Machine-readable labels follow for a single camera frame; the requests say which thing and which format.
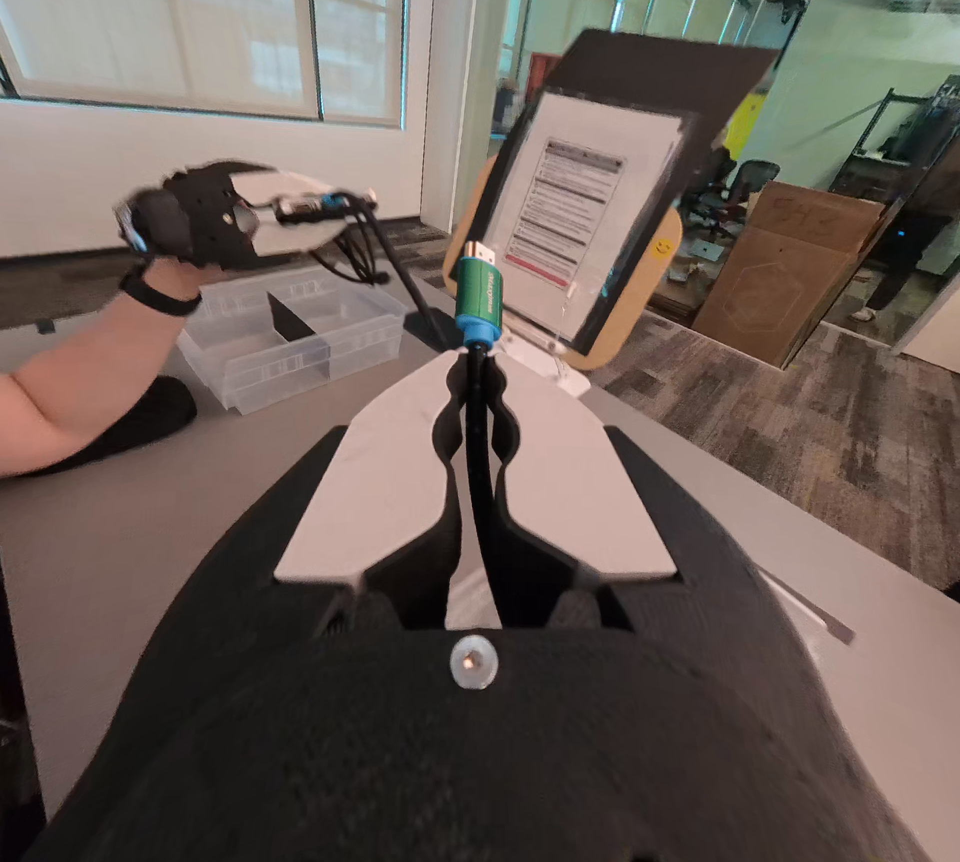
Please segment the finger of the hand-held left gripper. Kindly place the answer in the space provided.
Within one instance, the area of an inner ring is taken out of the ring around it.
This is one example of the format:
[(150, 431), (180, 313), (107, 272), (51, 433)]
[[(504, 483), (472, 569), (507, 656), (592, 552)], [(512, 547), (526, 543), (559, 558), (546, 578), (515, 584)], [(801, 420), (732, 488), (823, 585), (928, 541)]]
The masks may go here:
[(346, 220), (294, 220), (282, 223), (275, 216), (254, 216), (250, 243), (257, 256), (311, 252), (337, 238), (348, 227)]
[(318, 181), (297, 172), (273, 168), (248, 168), (228, 175), (228, 189), (234, 199), (243, 202), (338, 202), (357, 199), (377, 202), (368, 189), (359, 194)]

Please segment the yellow green poster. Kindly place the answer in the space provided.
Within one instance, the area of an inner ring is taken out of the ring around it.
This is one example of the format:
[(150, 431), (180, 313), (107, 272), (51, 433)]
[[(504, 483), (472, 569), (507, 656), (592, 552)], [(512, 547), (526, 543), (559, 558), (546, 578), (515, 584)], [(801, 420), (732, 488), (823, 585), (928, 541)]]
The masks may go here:
[(766, 92), (751, 92), (739, 104), (728, 121), (723, 147), (726, 148), (731, 159), (740, 161), (766, 99)]

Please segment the black wrist band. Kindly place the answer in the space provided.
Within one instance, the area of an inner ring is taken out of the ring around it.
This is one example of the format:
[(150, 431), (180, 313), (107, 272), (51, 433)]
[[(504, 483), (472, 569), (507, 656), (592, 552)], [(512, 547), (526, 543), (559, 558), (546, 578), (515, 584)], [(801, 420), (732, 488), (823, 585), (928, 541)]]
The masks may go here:
[(190, 299), (179, 299), (150, 286), (145, 280), (147, 268), (133, 268), (119, 283), (119, 291), (133, 301), (163, 316), (186, 318), (192, 316), (202, 303), (198, 293)]

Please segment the black mesh office chair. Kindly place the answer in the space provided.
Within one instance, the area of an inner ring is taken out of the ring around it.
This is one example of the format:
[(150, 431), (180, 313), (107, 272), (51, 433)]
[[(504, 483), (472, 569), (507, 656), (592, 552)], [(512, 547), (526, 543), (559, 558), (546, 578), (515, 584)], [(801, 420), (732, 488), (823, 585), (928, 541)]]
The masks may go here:
[(747, 219), (748, 202), (751, 196), (774, 181), (781, 172), (775, 162), (748, 160), (729, 164), (735, 170), (732, 181), (727, 181), (729, 171), (717, 170), (714, 178), (685, 195), (680, 202), (680, 216), (688, 231), (704, 232), (704, 237), (714, 243), (719, 237), (734, 237), (732, 226), (743, 226)]

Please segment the cardboard box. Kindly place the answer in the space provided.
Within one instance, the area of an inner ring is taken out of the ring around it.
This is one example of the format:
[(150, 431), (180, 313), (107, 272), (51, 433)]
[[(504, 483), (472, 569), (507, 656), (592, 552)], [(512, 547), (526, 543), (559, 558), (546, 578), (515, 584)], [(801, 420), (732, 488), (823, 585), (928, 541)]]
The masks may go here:
[(775, 368), (790, 364), (903, 201), (767, 184), (692, 330)]

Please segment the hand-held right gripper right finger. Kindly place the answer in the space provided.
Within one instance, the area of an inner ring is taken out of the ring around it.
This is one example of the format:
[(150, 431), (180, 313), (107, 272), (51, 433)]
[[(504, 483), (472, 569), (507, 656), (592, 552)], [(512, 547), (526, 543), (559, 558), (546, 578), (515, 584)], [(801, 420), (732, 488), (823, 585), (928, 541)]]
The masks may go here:
[(510, 519), (535, 540), (606, 582), (665, 580), (677, 573), (654, 522), (577, 371), (548, 378), (527, 365), (498, 365), (501, 402), (515, 425), (503, 475)]

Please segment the dark grey table strip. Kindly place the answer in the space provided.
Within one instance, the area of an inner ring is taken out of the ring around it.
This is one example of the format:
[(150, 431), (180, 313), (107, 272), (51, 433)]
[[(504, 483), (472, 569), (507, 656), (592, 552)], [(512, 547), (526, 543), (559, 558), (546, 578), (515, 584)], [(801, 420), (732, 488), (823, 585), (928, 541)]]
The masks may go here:
[(813, 628), (816, 627), (844, 646), (853, 644), (857, 637), (854, 629), (767, 570), (759, 567), (757, 571), (781, 606), (797, 618), (805, 619), (799, 626), (800, 632), (812, 635)]

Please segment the clear plastic organizer box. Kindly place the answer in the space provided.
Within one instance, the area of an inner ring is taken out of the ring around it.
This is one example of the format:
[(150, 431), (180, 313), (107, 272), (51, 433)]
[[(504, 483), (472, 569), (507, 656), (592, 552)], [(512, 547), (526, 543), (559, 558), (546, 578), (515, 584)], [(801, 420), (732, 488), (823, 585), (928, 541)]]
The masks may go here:
[[(316, 337), (285, 343), (273, 329), (267, 292)], [(177, 347), (222, 407), (247, 415), (396, 359), (408, 312), (389, 292), (324, 268), (282, 268), (203, 288)]]

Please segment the person's left hand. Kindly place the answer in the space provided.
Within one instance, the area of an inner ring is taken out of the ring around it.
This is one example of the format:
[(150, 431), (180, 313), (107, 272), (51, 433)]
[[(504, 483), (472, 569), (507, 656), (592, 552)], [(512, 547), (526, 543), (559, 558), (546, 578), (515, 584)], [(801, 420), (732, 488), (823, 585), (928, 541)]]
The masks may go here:
[(152, 290), (189, 301), (199, 295), (205, 285), (220, 282), (227, 274), (221, 268), (196, 268), (174, 258), (160, 257), (150, 262), (141, 277)]

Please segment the black metal shelf rack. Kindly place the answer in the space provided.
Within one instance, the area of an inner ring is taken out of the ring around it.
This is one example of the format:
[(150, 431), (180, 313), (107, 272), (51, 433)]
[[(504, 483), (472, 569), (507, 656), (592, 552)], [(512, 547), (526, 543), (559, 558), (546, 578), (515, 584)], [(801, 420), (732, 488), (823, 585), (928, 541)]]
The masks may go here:
[(958, 133), (959, 76), (925, 97), (890, 89), (827, 191), (887, 205), (904, 200), (956, 147)]

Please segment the black divider plate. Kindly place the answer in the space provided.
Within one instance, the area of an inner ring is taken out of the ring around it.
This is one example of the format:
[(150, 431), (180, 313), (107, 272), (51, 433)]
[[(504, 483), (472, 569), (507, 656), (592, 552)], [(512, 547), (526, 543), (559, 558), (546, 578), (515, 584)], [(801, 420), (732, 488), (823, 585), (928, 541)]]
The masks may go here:
[(272, 328), (285, 343), (295, 343), (316, 337), (316, 332), (311, 326), (272, 292), (267, 292), (266, 298), (270, 308)]

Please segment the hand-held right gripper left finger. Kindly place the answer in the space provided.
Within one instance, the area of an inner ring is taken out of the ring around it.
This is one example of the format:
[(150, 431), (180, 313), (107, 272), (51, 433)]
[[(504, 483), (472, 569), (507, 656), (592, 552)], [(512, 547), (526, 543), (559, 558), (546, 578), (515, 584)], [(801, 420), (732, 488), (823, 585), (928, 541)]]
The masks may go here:
[(370, 571), (459, 513), (462, 356), (438, 354), (347, 426), (273, 571), (360, 588)]

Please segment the braided hdmi cable green plugs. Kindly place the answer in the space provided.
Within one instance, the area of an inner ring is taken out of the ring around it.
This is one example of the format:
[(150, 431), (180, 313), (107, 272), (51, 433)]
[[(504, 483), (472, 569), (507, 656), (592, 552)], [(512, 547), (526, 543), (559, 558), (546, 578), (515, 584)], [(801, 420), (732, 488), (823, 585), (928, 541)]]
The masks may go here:
[(491, 351), (502, 334), (502, 279), (483, 244), (465, 243), (457, 263), (455, 323), (466, 349), (464, 446), (474, 525), (499, 621), (509, 620), (505, 565), (497, 526), (488, 431)]
[(327, 272), (355, 285), (381, 287), (390, 282), (390, 275), (378, 268), (375, 241), (384, 245), (376, 212), (378, 199), (373, 192), (357, 196), (346, 191), (324, 195), (285, 197), (274, 205), (276, 221), (283, 228), (338, 222), (342, 228), (331, 239), (348, 270), (337, 268), (319, 248), (307, 255)]

